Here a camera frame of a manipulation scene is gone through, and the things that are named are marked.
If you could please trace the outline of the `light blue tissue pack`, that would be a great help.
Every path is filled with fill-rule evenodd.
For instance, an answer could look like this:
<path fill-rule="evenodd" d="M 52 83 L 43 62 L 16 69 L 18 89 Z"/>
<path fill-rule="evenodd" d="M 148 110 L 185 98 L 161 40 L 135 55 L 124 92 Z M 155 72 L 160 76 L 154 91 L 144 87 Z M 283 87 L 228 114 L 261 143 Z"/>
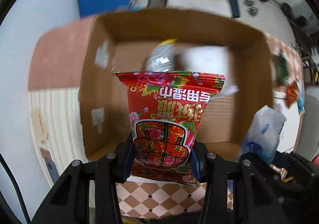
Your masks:
<path fill-rule="evenodd" d="M 271 164 L 286 120 L 284 114 L 267 105 L 263 106 L 255 113 L 237 158 L 239 159 L 245 153 L 252 153 L 258 155 L 267 164 Z"/>

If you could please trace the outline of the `red floral wet wipes pack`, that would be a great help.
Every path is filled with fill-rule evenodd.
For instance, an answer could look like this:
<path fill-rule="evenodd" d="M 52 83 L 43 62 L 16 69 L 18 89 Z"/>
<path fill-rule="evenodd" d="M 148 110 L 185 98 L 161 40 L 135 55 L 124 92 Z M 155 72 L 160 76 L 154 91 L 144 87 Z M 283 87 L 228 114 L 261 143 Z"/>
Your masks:
<path fill-rule="evenodd" d="M 126 72 L 135 159 L 131 175 L 198 186 L 190 156 L 204 110 L 225 82 L 219 74 Z"/>

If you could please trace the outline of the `orange snack bag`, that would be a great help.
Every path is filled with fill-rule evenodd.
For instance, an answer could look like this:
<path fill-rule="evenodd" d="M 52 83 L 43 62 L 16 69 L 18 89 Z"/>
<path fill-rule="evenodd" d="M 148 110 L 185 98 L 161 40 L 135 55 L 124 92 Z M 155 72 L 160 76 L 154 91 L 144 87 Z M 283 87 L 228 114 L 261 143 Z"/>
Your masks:
<path fill-rule="evenodd" d="M 292 85 L 286 88 L 286 106 L 289 109 L 293 103 L 298 99 L 299 91 L 298 85 L 295 81 Z"/>

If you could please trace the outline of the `white translucent plastic bag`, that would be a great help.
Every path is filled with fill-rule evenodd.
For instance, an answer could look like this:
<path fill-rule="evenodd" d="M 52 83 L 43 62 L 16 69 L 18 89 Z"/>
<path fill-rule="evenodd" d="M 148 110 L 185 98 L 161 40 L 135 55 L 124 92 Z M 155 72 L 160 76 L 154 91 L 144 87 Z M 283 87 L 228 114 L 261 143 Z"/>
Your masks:
<path fill-rule="evenodd" d="M 222 90 L 213 99 L 239 91 L 235 83 L 235 58 L 227 46 L 180 47 L 175 51 L 174 59 L 177 71 L 219 74 L 225 77 Z"/>

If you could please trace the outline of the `silver yellow snack bag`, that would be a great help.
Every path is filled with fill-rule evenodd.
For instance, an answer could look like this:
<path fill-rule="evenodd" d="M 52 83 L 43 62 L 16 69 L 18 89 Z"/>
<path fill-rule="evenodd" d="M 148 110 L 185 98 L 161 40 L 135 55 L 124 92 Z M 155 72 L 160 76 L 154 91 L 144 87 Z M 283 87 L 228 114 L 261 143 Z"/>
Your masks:
<path fill-rule="evenodd" d="M 176 40 L 167 39 L 152 50 L 146 60 L 146 72 L 169 72 L 174 70 Z"/>

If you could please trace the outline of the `blue long snack pack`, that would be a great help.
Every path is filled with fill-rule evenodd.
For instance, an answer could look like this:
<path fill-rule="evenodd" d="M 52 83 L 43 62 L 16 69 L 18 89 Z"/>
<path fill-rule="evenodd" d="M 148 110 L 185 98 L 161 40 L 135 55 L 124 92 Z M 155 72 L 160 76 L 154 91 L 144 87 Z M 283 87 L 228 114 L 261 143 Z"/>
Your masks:
<path fill-rule="evenodd" d="M 302 86 L 298 80 L 296 80 L 296 87 L 297 87 L 297 107 L 299 115 L 303 115 L 305 113 L 304 109 L 304 101 L 302 97 Z"/>

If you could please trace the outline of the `green snack pack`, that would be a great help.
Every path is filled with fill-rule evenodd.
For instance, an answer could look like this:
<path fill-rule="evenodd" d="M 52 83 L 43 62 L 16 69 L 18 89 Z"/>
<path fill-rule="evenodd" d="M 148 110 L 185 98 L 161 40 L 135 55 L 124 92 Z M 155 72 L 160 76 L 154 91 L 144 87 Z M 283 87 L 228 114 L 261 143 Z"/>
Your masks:
<path fill-rule="evenodd" d="M 273 55 L 273 63 L 276 72 L 276 82 L 278 86 L 284 86 L 290 77 L 289 68 L 284 52 L 280 50 L 279 55 Z"/>

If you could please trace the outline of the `grey chair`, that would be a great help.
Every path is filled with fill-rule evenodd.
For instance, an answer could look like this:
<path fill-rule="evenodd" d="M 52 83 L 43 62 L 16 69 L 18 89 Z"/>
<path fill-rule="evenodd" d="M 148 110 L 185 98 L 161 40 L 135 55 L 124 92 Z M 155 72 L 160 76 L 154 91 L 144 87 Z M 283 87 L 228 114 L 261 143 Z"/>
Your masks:
<path fill-rule="evenodd" d="M 296 153 L 311 161 L 318 155 L 318 86 L 306 88 L 304 108 Z"/>

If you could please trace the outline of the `brown cardboard box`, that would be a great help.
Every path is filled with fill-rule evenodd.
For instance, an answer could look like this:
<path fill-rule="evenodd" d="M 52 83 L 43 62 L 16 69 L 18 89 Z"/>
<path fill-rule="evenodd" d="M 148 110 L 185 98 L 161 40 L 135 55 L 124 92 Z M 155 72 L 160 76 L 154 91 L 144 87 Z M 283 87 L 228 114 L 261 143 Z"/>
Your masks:
<path fill-rule="evenodd" d="M 168 8 L 82 20 L 79 90 L 85 154 L 98 160 L 132 135 L 137 161 L 173 169 L 194 142 L 234 161 L 255 113 L 273 105 L 271 52 L 259 30 Z"/>

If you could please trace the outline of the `chrome dumbbell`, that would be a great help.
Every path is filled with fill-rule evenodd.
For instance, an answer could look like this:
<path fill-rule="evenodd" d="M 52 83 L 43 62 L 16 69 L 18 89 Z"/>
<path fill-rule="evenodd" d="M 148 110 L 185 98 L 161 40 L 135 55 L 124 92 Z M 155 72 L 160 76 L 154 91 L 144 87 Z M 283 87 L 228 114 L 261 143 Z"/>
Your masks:
<path fill-rule="evenodd" d="M 248 13 L 252 17 L 256 17 L 258 15 L 258 8 L 254 6 L 254 0 L 245 0 L 244 4 L 248 7 Z"/>

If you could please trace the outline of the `dark blue floor mat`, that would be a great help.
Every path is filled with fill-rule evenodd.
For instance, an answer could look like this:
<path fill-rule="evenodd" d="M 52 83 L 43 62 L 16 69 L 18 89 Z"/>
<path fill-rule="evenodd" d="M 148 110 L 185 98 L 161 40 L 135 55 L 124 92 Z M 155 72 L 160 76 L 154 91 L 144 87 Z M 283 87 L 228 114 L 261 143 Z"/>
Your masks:
<path fill-rule="evenodd" d="M 238 6 L 238 0 L 229 0 L 231 11 L 232 11 L 232 17 L 237 19 L 240 15 L 240 10 Z"/>

